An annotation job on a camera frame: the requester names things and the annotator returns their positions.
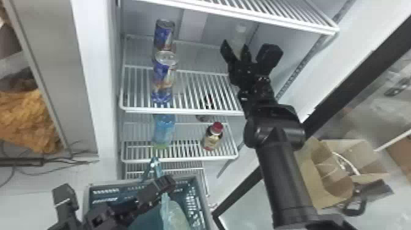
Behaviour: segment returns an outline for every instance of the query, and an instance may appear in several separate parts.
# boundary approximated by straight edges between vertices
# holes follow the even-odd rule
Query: stacked cans
[[[151,99],[155,103],[167,103],[172,98],[172,85],[179,61],[175,49],[171,51],[174,28],[173,21],[159,19],[155,23],[151,92]]]

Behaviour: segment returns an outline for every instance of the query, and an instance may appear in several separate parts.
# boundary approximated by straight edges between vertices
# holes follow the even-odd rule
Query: black door frame
[[[411,17],[408,17],[372,54],[340,84],[304,121],[307,138],[317,132],[336,113],[351,102],[363,89],[411,49]],[[262,179],[256,168],[213,212],[219,229],[219,219],[235,202]]]

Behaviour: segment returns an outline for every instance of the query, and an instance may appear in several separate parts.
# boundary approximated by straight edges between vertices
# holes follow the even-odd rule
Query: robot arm
[[[305,131],[292,106],[274,98],[270,74],[283,52],[276,45],[262,45],[257,62],[244,45],[241,60],[224,41],[220,49],[228,64],[232,84],[245,113],[244,143],[254,148],[267,189],[275,229],[351,229],[339,215],[319,216],[305,187],[294,151],[302,148]]]

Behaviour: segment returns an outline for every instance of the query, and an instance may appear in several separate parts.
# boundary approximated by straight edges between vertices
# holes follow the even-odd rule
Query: brown cardboard
[[[315,208],[330,207],[352,196],[352,179],[316,138],[307,140],[295,156]]]
[[[397,141],[387,148],[387,152],[411,182],[411,139]]]
[[[387,170],[375,154],[370,143],[362,139],[330,139],[321,141],[331,151],[342,155],[356,167],[359,176],[352,175],[354,182],[368,184],[388,177]]]

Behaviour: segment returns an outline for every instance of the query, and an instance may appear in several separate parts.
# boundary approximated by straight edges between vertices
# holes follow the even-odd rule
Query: white wire rack
[[[179,57],[178,69],[210,73],[227,73],[227,64],[220,54],[220,47],[195,42],[173,41]],[[153,37],[126,35],[126,67],[152,67]]]
[[[194,115],[176,115],[176,124],[212,124],[214,122],[226,123],[227,118],[225,116],[210,116],[208,122],[200,122]],[[125,126],[134,125],[138,123],[154,123],[152,114],[144,113],[125,113],[123,118],[123,124]]]
[[[229,124],[223,123],[223,138],[213,151],[206,151],[200,140],[211,123],[176,123],[171,144],[164,150],[154,149],[151,139],[153,122],[125,122],[121,142],[121,160],[124,163],[147,163],[152,157],[161,162],[228,160],[239,153]]]
[[[161,164],[164,174],[170,175],[198,175],[203,184],[205,194],[209,195],[209,185],[207,183],[206,174],[201,161],[186,161],[186,162],[166,162]],[[142,179],[142,176],[147,169],[147,164],[125,164],[124,179]]]
[[[124,67],[120,108],[133,113],[243,115],[227,74],[177,71],[172,100],[161,106],[151,101],[152,75],[152,67]]]
[[[333,35],[338,26],[310,0],[136,0]]]

